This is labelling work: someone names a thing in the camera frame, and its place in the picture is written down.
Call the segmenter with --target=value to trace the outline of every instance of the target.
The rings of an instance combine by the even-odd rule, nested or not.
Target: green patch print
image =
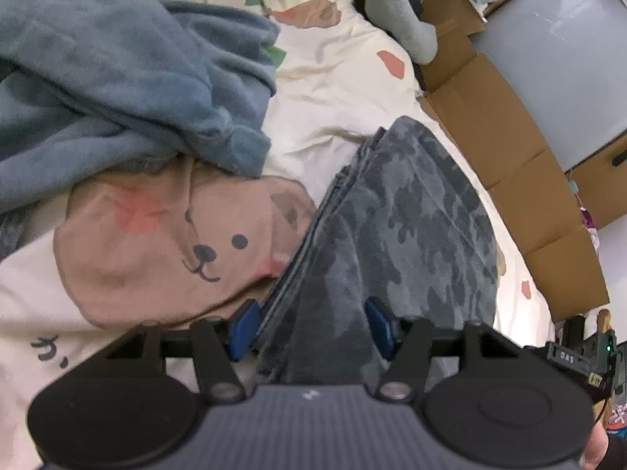
[[[244,5],[247,7],[252,7],[254,5],[263,5],[263,0],[246,0]]]
[[[271,45],[268,48],[268,53],[270,55],[270,58],[272,58],[272,62],[275,64],[276,68],[279,68],[279,66],[283,63],[283,60],[285,60],[285,57],[287,56],[287,53],[283,51],[283,49],[275,45]]]

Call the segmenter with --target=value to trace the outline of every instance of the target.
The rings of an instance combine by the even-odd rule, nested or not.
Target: metal screw
[[[211,386],[211,395],[221,403],[236,403],[243,400],[244,391],[234,383],[221,381]]]
[[[392,401],[407,399],[411,392],[411,387],[402,381],[388,381],[379,387],[379,394]]]

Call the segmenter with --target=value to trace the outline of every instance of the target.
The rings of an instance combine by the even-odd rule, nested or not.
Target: bear eye
[[[233,245],[235,249],[245,249],[248,245],[248,239],[244,235],[233,235],[231,245]]]

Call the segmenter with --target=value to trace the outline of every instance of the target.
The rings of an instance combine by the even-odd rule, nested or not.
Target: white wall
[[[599,230],[599,258],[611,300],[612,327],[627,340],[627,215]]]

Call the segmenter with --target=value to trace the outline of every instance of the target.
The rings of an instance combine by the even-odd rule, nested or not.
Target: black circular disc
[[[556,378],[447,378],[428,394],[426,420],[455,452],[499,468],[539,468],[581,453],[590,435],[584,391]]]
[[[105,470],[170,452],[192,427],[196,407],[195,396],[170,376],[76,378],[44,389],[27,424],[46,460]]]

